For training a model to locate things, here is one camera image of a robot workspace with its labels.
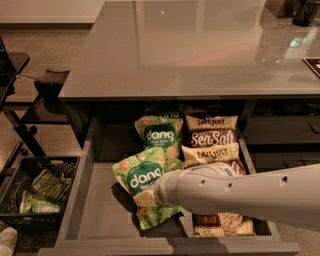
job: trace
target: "table top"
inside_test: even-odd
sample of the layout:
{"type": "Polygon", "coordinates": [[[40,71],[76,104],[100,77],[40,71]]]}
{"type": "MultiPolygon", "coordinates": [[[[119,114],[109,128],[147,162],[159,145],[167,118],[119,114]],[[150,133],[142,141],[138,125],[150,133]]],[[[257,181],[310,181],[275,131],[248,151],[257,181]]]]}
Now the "table top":
{"type": "Polygon", "coordinates": [[[320,56],[319,22],[293,25],[264,3],[106,1],[59,98],[319,96],[320,79],[302,61],[320,56]]]}

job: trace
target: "black wire basket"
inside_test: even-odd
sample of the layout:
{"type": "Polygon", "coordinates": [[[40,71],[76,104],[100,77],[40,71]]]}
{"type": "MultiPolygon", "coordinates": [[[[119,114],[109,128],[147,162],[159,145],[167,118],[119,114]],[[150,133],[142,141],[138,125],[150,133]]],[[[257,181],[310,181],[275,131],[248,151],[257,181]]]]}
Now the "black wire basket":
{"type": "Polygon", "coordinates": [[[44,169],[59,177],[63,175],[72,185],[79,160],[78,156],[23,157],[1,195],[0,220],[18,231],[59,230],[64,211],[20,213],[22,193],[30,190],[33,180],[44,169]]]}

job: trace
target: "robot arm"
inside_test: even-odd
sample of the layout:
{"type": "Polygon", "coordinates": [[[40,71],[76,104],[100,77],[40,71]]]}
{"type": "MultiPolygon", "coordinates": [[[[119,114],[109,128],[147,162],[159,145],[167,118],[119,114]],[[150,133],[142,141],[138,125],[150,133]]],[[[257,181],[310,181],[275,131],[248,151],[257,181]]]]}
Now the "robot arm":
{"type": "Polygon", "coordinates": [[[199,215],[232,212],[320,231],[320,164],[247,176],[231,169],[215,163],[166,173],[153,186],[155,200],[199,215]]]}

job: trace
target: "gray drawer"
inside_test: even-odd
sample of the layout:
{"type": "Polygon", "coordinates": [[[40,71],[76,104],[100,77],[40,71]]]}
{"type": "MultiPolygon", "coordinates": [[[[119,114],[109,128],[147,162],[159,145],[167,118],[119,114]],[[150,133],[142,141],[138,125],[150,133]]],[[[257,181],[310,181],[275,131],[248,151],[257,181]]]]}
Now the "gray drawer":
{"type": "Polygon", "coordinates": [[[319,143],[319,116],[261,116],[248,119],[247,144],[319,143]]]}
{"type": "Polygon", "coordinates": [[[251,153],[257,171],[280,170],[320,163],[320,152],[251,153]]]}
{"type": "Polygon", "coordinates": [[[170,220],[150,232],[139,232],[132,222],[129,199],[118,189],[113,163],[108,160],[110,139],[120,138],[116,133],[123,134],[123,130],[102,125],[96,118],[92,120],[55,248],[43,248],[39,256],[243,256],[299,252],[297,243],[282,242],[275,224],[264,221],[257,222],[257,236],[188,237],[184,226],[191,218],[170,220]]]}

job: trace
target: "tile floor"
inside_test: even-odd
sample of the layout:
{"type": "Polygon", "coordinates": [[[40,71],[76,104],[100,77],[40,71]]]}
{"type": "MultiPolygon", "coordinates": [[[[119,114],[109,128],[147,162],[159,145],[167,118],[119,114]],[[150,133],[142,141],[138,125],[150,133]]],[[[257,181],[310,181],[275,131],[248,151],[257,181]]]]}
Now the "tile floor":
{"type": "MultiPolygon", "coordinates": [[[[46,69],[71,69],[88,33],[88,29],[0,29],[8,51],[27,52],[30,55],[31,60],[22,74],[35,78],[42,75],[46,69]]],[[[32,101],[37,95],[31,78],[21,77],[16,81],[15,88],[16,94],[10,96],[8,101],[32,101]]],[[[81,149],[69,126],[37,127],[38,133],[35,137],[47,155],[73,155],[80,152],[81,149]]],[[[0,170],[18,141],[19,137],[12,129],[11,123],[1,113],[0,170]]],[[[282,240],[299,243],[299,256],[320,255],[320,233],[285,225],[277,226],[282,240]]],[[[34,243],[28,239],[20,238],[15,255],[37,255],[38,249],[26,248],[29,243],[34,243]]]]}

